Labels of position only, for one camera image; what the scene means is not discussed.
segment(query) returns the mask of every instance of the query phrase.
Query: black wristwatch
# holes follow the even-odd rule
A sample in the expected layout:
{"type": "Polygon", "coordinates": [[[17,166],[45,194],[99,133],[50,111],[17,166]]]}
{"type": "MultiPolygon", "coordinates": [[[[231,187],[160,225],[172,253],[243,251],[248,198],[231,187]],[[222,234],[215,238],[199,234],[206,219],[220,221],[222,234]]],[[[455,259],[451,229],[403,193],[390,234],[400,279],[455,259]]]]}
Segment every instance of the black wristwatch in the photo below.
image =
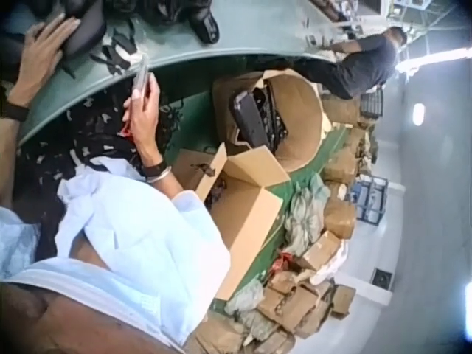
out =
{"type": "Polygon", "coordinates": [[[12,103],[5,100],[1,103],[1,118],[8,118],[16,120],[17,122],[25,122],[28,117],[30,110],[20,105],[13,105],[12,103]]]}
{"type": "Polygon", "coordinates": [[[144,167],[142,168],[142,173],[145,175],[146,178],[155,178],[162,175],[165,170],[168,168],[167,163],[164,159],[160,164],[156,164],[154,166],[144,167]]]}

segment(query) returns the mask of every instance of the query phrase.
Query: black t-shirt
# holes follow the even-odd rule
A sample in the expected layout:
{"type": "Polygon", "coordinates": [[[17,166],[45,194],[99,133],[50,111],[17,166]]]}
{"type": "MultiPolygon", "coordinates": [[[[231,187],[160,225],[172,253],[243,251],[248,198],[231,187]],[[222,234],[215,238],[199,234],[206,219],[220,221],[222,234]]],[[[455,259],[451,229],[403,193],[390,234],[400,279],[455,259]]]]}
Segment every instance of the black t-shirt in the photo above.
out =
{"type": "Polygon", "coordinates": [[[362,52],[349,54],[341,63],[344,87],[351,97],[383,84],[395,72],[397,50],[384,35],[358,39],[362,52]]]}

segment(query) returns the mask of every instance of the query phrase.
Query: blue plastic crate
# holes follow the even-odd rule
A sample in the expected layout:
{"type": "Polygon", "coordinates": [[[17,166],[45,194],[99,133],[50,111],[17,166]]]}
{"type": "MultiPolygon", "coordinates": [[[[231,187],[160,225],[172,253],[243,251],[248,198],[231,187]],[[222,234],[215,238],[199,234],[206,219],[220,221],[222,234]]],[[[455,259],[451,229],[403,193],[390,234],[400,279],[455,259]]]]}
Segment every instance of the blue plastic crate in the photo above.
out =
{"type": "Polygon", "coordinates": [[[377,226],[386,211],[389,182],[385,178],[360,175],[349,189],[346,200],[357,207],[357,219],[377,226]]]}

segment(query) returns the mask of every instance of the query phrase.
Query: gray workbench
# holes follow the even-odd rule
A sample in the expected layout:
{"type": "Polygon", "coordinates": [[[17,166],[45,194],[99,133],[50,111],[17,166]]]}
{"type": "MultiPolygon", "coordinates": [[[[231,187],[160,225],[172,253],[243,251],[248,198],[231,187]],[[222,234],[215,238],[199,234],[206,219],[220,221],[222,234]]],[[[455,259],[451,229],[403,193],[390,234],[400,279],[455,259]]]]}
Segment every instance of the gray workbench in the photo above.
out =
{"type": "MultiPolygon", "coordinates": [[[[338,32],[330,21],[308,0],[214,0],[212,12],[220,27],[220,40],[214,45],[201,44],[186,24],[170,28],[152,28],[134,18],[136,44],[150,57],[152,68],[186,60],[221,55],[277,54],[303,55],[306,35],[335,38],[338,32]],[[309,27],[304,23],[309,18],[309,27]]],[[[124,22],[109,21],[103,43],[110,41],[113,28],[127,33],[124,22]]],[[[325,58],[322,53],[314,56],[325,58]]],[[[131,61],[138,61],[134,56],[131,61]]],[[[36,98],[30,116],[21,129],[20,144],[66,109],[134,73],[134,64],[123,75],[112,76],[106,65],[78,58],[70,64],[76,79],[59,70],[36,98]]]]}

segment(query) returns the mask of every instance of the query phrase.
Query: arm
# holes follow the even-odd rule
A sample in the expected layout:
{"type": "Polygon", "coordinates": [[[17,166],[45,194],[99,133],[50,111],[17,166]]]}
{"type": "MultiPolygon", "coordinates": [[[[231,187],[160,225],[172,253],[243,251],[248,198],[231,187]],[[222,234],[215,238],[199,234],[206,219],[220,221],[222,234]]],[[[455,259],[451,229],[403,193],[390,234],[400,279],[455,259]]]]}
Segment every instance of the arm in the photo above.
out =
{"type": "MultiPolygon", "coordinates": [[[[7,98],[9,103],[24,108],[30,106],[61,59],[60,46],[79,23],[74,18],[64,21],[64,16],[59,15],[46,27],[38,24],[28,30],[18,80],[7,98]]],[[[0,118],[0,207],[11,208],[12,204],[19,129],[20,122],[9,117],[0,118]]]]}
{"type": "MultiPolygon", "coordinates": [[[[21,104],[22,98],[25,98],[24,95],[21,92],[16,93],[13,88],[7,100],[14,105],[26,106],[21,104]]],[[[13,176],[19,130],[20,122],[8,119],[8,117],[0,118],[0,207],[8,209],[11,209],[12,206],[13,176]]]]}
{"type": "MultiPolygon", "coordinates": [[[[145,167],[156,166],[163,161],[162,155],[158,152],[157,146],[150,150],[141,150],[139,153],[142,163],[145,167]]],[[[159,192],[165,194],[169,199],[174,199],[184,188],[177,181],[172,171],[170,171],[163,179],[152,184],[159,192]]]]}
{"type": "MultiPolygon", "coordinates": [[[[145,167],[156,166],[163,161],[156,143],[156,129],[159,121],[159,95],[159,85],[154,74],[151,74],[147,96],[144,97],[142,92],[134,91],[124,104],[126,112],[123,121],[131,121],[130,127],[134,143],[145,167]]],[[[169,199],[174,199],[184,190],[172,172],[169,172],[163,179],[152,183],[152,185],[169,199]]]]}
{"type": "Polygon", "coordinates": [[[383,35],[368,35],[356,41],[339,42],[329,45],[326,49],[338,53],[368,52],[382,46],[387,39],[383,35]]]}

